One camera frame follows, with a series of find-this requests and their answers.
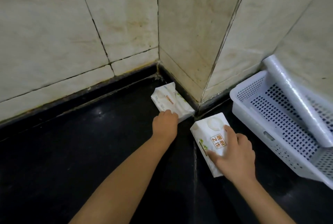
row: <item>clear plastic roll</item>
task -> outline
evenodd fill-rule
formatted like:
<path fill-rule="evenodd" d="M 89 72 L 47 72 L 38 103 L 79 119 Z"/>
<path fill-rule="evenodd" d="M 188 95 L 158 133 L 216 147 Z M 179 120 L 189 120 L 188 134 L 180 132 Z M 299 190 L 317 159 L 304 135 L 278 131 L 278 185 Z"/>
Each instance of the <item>clear plastic roll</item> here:
<path fill-rule="evenodd" d="M 332 133 L 307 98 L 300 92 L 296 83 L 291 79 L 276 56 L 271 55 L 263 62 L 317 142 L 326 148 L 333 147 Z"/>

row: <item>crumpled tissue pack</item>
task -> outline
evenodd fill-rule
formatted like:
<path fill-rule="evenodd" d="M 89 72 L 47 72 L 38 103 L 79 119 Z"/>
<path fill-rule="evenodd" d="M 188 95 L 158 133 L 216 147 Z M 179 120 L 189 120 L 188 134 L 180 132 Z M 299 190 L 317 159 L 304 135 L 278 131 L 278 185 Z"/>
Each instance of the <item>crumpled tissue pack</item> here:
<path fill-rule="evenodd" d="M 151 97 L 159 111 L 170 109 L 171 112 L 177 113 L 178 123 L 195 113 L 194 109 L 176 91 L 174 82 L 155 88 Z"/>
<path fill-rule="evenodd" d="M 209 159 L 206 151 L 211 150 L 223 156 L 227 149 L 227 133 L 223 128 L 224 125 L 229 126 L 229 123 L 223 113 L 218 113 L 196 121 L 190 129 L 213 177 L 223 176 L 223 174 Z"/>

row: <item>person's left hand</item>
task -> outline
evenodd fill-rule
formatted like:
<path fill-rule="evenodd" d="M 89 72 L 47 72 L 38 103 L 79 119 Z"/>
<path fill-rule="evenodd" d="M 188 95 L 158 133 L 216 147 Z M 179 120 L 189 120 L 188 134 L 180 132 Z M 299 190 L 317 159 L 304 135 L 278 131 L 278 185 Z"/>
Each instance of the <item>person's left hand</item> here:
<path fill-rule="evenodd" d="M 177 126 L 178 114 L 162 111 L 152 121 L 152 138 L 171 144 L 177 136 Z"/>

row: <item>white plastic basket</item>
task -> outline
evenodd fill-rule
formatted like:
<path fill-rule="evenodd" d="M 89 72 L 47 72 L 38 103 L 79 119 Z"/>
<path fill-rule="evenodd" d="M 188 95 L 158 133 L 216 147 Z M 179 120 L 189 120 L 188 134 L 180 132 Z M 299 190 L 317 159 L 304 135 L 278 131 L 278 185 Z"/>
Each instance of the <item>white plastic basket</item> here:
<path fill-rule="evenodd" d="M 300 89 L 333 132 L 333 105 L 305 87 Z M 238 84 L 230 97 L 235 116 L 297 175 L 333 189 L 333 148 L 317 143 L 267 71 Z"/>

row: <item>wall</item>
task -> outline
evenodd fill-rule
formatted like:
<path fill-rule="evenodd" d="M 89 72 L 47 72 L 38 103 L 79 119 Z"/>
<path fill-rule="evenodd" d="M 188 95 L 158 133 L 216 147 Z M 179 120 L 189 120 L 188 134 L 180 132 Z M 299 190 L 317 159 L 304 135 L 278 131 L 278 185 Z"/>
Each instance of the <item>wall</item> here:
<path fill-rule="evenodd" d="M 157 0 L 86 1 L 0 0 L 0 121 L 158 59 Z"/>
<path fill-rule="evenodd" d="M 332 13 L 332 0 L 313 0 L 275 54 L 303 85 L 333 101 Z"/>
<path fill-rule="evenodd" d="M 160 60 L 200 101 L 237 0 L 158 0 Z"/>
<path fill-rule="evenodd" d="M 254 73 L 264 56 L 273 52 L 311 1 L 242 0 L 203 101 Z"/>

